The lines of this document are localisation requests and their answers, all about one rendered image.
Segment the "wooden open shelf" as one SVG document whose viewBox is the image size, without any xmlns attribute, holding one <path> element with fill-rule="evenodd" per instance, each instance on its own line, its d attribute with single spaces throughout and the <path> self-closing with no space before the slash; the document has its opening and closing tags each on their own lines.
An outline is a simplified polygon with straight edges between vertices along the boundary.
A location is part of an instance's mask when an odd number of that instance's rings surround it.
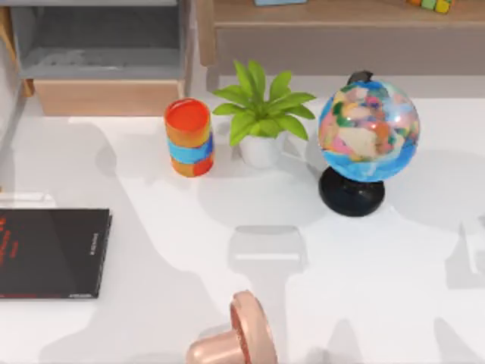
<svg viewBox="0 0 485 364">
<path fill-rule="evenodd" d="M 255 60 L 270 73 L 485 75 L 485 0 L 457 0 L 448 14 L 407 0 L 195 0 L 201 63 L 230 71 Z"/>
</svg>

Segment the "pale wooden drawer front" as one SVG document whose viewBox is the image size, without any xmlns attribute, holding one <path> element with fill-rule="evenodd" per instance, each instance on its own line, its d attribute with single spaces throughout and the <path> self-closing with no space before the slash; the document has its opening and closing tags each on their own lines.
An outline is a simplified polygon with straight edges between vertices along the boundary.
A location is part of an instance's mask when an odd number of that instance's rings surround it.
<svg viewBox="0 0 485 364">
<path fill-rule="evenodd" d="M 33 84 L 49 116 L 162 116 L 186 95 L 183 80 L 36 79 Z"/>
</svg>

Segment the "colourful puzzle cube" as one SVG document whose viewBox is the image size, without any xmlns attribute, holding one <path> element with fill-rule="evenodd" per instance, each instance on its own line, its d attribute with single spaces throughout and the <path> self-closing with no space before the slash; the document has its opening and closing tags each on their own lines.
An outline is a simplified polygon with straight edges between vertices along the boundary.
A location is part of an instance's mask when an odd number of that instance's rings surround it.
<svg viewBox="0 0 485 364">
<path fill-rule="evenodd" d="M 436 12 L 438 14 L 448 14 L 455 0 L 405 0 L 406 3 Z"/>
</svg>

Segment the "black book with red print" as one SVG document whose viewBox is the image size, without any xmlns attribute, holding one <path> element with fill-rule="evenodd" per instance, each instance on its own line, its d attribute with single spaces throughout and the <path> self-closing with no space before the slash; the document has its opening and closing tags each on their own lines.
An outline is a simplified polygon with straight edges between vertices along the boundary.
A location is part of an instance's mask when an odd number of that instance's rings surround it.
<svg viewBox="0 0 485 364">
<path fill-rule="evenodd" d="M 0 299 L 95 299 L 110 209 L 0 208 Z"/>
</svg>

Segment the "colourful globe on black base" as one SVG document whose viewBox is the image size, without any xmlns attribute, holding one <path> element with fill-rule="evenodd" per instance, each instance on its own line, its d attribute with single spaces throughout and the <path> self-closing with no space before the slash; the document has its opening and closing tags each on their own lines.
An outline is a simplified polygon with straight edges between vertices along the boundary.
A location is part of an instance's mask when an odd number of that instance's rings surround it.
<svg viewBox="0 0 485 364">
<path fill-rule="evenodd" d="M 318 191 L 334 212 L 363 217 L 385 197 L 385 180 L 414 157 L 420 118 L 410 98 L 393 84 L 356 71 L 325 104 L 318 145 L 327 167 Z"/>
</svg>

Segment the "orange and blue can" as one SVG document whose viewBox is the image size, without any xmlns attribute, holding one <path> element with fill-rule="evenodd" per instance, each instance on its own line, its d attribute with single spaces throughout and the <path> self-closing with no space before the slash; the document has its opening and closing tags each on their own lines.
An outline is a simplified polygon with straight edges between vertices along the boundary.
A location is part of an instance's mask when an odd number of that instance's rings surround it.
<svg viewBox="0 0 485 364">
<path fill-rule="evenodd" d="M 171 103 L 164 113 L 167 145 L 174 170 L 184 177 L 207 173 L 214 163 L 211 113 L 198 99 Z"/>
</svg>

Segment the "green plant in white pot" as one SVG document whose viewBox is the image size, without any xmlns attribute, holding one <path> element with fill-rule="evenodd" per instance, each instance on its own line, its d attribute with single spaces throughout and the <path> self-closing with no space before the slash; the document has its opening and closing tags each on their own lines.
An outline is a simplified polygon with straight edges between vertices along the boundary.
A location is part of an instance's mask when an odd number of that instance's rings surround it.
<svg viewBox="0 0 485 364">
<path fill-rule="evenodd" d="M 306 106 L 316 99 L 308 92 L 293 92 L 291 71 L 282 71 L 266 86 L 266 73 L 257 61 L 233 62 L 237 84 L 216 89 L 213 94 L 225 102 L 213 115 L 230 117 L 230 146 L 253 168 L 273 167 L 280 158 L 287 135 L 307 141 L 302 120 L 314 120 Z"/>
</svg>

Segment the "rose gold metal cup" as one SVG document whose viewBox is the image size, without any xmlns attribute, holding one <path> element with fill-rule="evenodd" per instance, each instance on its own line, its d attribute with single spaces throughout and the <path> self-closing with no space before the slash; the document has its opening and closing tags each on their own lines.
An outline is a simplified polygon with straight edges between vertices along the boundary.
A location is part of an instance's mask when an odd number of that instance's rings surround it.
<svg viewBox="0 0 485 364">
<path fill-rule="evenodd" d="M 186 364 L 278 364 L 267 317 L 252 292 L 233 295 L 230 322 L 229 331 L 192 343 Z"/>
</svg>

